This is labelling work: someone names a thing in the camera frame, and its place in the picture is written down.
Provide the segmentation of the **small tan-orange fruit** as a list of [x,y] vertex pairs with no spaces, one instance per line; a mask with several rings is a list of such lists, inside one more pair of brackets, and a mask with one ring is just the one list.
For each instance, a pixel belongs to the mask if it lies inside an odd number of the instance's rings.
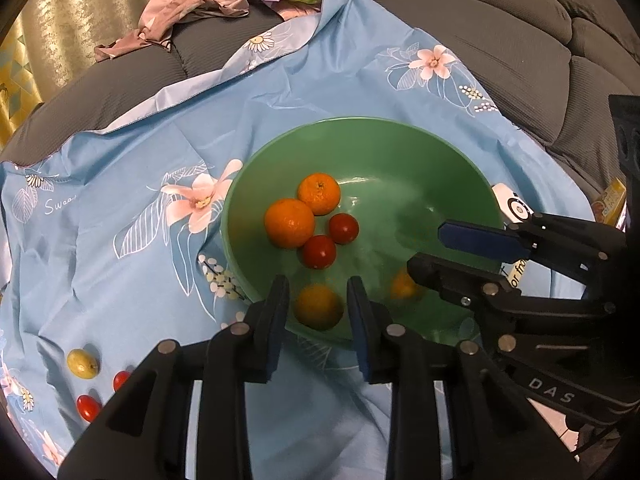
[[294,315],[303,325],[324,332],[341,321],[344,307],[340,296],[323,284],[305,286],[294,301]]
[[416,284],[405,268],[401,268],[390,283],[390,299],[396,302],[418,301],[425,293],[426,288]]

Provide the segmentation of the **red tomato small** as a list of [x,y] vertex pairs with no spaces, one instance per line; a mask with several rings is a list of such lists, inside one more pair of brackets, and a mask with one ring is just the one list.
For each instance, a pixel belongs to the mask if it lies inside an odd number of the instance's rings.
[[335,243],[327,235],[314,235],[300,248],[300,258],[308,269],[327,269],[336,259]]

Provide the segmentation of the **green bowl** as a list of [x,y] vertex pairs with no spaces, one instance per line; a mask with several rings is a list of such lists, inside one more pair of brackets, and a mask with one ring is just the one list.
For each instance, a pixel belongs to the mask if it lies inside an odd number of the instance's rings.
[[[264,228],[268,207],[294,197],[303,178],[316,172],[337,180],[337,209],[360,227],[326,270],[306,268],[296,250],[274,246]],[[417,252],[498,271],[495,261],[446,248],[437,238],[446,220],[502,225],[494,192],[465,154],[399,122],[334,118],[295,128],[250,156],[224,202],[221,237],[228,266],[250,301],[264,299],[279,274],[288,278],[293,297],[311,283],[344,297],[347,280],[358,275],[369,298],[384,304],[395,322],[428,340],[457,344],[480,334],[467,307],[426,289],[401,298],[394,286]]]

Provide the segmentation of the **orange mandarin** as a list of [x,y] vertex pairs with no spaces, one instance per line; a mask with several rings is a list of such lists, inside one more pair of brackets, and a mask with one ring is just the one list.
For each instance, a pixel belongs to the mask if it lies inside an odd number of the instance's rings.
[[315,216],[325,216],[341,201],[341,188],[334,177],[316,172],[304,177],[297,188],[297,198],[305,203]]
[[264,214],[264,227],[273,245],[296,249],[314,235],[314,213],[301,200],[282,198],[272,203]]

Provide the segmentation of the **yellow snack packet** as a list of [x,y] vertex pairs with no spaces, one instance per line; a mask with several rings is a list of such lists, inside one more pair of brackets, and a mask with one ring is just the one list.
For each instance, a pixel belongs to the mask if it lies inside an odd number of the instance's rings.
[[591,204],[598,223],[616,226],[626,202],[626,186],[619,178],[613,182]]

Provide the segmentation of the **red tomato behind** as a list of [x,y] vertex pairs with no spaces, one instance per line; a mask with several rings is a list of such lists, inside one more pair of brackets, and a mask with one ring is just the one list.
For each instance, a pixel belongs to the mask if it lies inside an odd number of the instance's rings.
[[117,372],[112,381],[112,386],[114,391],[118,391],[122,388],[122,385],[126,382],[126,380],[130,377],[131,373],[128,370],[120,370]]

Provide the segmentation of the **red cherry tomato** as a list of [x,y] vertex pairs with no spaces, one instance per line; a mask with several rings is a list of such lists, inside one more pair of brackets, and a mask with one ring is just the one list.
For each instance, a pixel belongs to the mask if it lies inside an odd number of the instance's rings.
[[90,394],[81,394],[76,399],[76,410],[83,420],[93,422],[100,414],[102,404]]

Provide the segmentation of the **white small device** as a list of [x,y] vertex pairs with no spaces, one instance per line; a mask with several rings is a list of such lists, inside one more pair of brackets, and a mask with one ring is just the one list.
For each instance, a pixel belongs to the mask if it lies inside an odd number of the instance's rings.
[[491,189],[506,223],[524,222],[532,216],[533,209],[506,184],[497,183]]

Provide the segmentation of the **yellow-green fruit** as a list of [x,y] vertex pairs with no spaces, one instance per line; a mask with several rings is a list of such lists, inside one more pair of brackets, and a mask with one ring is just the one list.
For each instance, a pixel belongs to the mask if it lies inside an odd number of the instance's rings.
[[95,378],[100,372],[98,360],[84,349],[73,349],[67,353],[66,365],[70,372],[81,379]]

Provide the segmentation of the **blue floral cloth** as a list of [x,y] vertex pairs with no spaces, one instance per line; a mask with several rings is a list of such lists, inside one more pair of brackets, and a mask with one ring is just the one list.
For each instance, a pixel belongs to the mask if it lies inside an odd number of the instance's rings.
[[[111,374],[157,342],[214,336],[242,320],[245,292],[222,248],[222,216],[250,156],[296,127],[346,116],[416,126],[454,146],[529,206],[590,219],[572,178],[491,99],[456,104],[474,78],[419,84],[435,39],[374,0],[324,0],[273,26],[222,70],[180,82],[103,132],[74,134],[28,168],[1,167],[1,385],[12,424],[55,474],[86,425],[74,402],[106,399]],[[70,350],[100,364],[74,376]]]

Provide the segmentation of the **grey sofa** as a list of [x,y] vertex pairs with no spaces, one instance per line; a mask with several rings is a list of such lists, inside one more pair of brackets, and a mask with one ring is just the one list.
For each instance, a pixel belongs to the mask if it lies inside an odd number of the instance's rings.
[[[460,55],[500,112],[532,136],[589,197],[620,178],[613,94],[639,90],[639,15],[620,0],[375,0]],[[1,156],[28,165],[72,134],[101,129],[175,82],[218,70],[246,40],[280,23],[253,2],[244,18],[177,24],[169,47],[96,62],[101,40],[124,33],[111,7],[68,10],[59,32],[46,15],[16,47],[35,63],[43,96],[1,142]]]

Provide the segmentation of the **golden curtain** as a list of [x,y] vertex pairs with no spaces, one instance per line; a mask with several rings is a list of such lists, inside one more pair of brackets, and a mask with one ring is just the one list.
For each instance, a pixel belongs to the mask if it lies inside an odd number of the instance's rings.
[[148,0],[27,0],[1,43],[1,142],[136,26]]

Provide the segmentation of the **pink clothes pile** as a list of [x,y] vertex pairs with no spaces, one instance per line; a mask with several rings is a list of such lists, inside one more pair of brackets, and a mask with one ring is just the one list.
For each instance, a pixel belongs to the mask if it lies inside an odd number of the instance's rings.
[[149,0],[137,27],[109,46],[96,46],[94,57],[103,62],[149,46],[169,51],[177,24],[204,18],[245,18],[249,13],[247,0]]

